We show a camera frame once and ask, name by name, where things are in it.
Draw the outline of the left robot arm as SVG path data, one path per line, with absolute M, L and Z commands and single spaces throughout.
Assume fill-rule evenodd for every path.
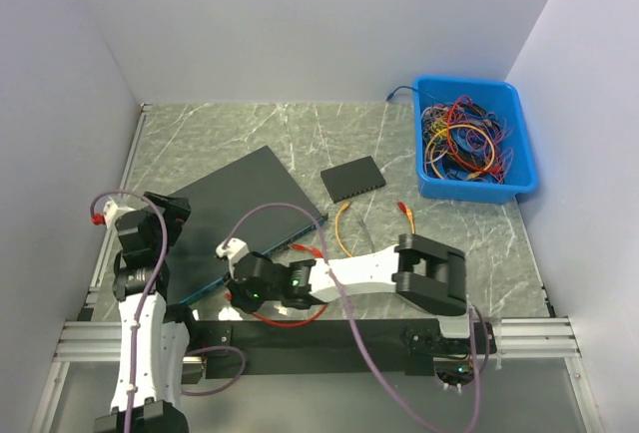
M 191 214 L 187 199 L 150 192 L 135 210 L 125 190 L 99 194 L 90 204 L 91 220 L 113 230 L 121 249 L 114 260 L 113 292 L 121 320 L 116 388 L 107 415 L 94 421 L 96 432 L 186 432 L 180 406 L 184 355 L 194 352 L 201 330 L 186 306 L 170 307 L 170 271 L 165 257 Z

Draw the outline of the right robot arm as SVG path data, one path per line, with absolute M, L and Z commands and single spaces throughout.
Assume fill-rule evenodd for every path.
M 440 343 L 447 350 L 460 352 L 474 339 L 465 254 L 418 234 L 402 234 L 396 245 L 370 254 L 288 265 L 250 251 L 238 238 L 219 244 L 216 253 L 228 262 L 232 305 L 245 313 L 256 312 L 267 301 L 306 310 L 343 297 L 395 293 L 435 316 Z

